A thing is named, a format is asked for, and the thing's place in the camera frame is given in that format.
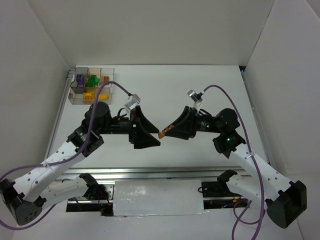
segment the clear plastic container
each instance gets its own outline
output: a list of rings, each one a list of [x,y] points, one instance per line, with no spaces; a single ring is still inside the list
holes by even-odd
[[[74,72],[74,81],[70,85],[68,95],[70,102],[74,105],[93,104],[101,85],[104,81],[113,81],[114,75],[114,68],[77,67]],[[100,102],[111,104],[112,87],[111,84],[103,88],[99,95]]]

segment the purple block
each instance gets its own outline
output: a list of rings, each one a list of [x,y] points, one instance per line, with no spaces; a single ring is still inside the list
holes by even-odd
[[[77,74],[76,75],[76,82],[78,83],[79,87],[83,88],[85,85],[84,75]]]

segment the white foam block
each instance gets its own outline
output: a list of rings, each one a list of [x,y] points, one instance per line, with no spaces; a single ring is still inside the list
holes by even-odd
[[[115,216],[196,215],[204,213],[200,180],[116,181]]]

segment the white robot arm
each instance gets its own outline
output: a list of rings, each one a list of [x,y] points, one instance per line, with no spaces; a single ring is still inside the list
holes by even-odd
[[[104,186],[99,185],[88,173],[69,181],[55,182],[66,170],[84,160],[104,143],[101,134],[128,134],[129,142],[135,149],[160,146],[160,142],[150,134],[158,133],[159,130],[145,118],[139,102],[139,97],[134,94],[124,106],[129,117],[120,116],[121,111],[111,117],[109,106],[97,102],[89,135],[93,105],[85,113],[81,126],[39,167],[14,181],[3,179],[0,182],[3,201],[20,226],[33,221],[43,209],[66,199],[80,196],[92,199],[101,191],[108,197]]]
[[[261,203],[261,185],[264,188],[264,209],[272,221],[281,228],[288,227],[302,212],[307,209],[307,188],[301,182],[292,182],[289,178],[281,175],[247,146],[246,141],[236,132],[240,126],[238,111],[231,101],[235,110],[225,108],[218,115],[212,116],[204,109],[200,109],[203,103],[201,96],[209,87],[221,89],[231,101],[229,95],[219,86],[208,86],[203,92],[196,93],[190,90],[187,94],[194,101],[194,106],[186,106],[182,114],[162,132],[159,138],[164,136],[188,140],[194,138],[196,133],[217,133],[213,139],[216,151],[228,159],[235,161],[253,178],[247,179],[238,176],[233,170],[224,172],[218,177],[218,183],[202,183],[202,193],[212,193],[218,184],[222,191],[239,194],[252,202]]]

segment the white wall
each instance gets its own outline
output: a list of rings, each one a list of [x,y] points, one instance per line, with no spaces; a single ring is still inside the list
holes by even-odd
[[[319,0],[306,0],[314,12],[320,17],[320,1]]]
[[[43,160],[68,67],[26,0],[1,1],[0,33],[3,174]],[[0,217],[15,226],[3,204]],[[1,239],[11,239],[12,234],[0,226]]]
[[[274,0],[28,0],[70,66],[246,65]]]
[[[320,20],[305,0],[276,0],[245,70],[254,107],[278,168],[307,187],[298,218],[319,239]]]

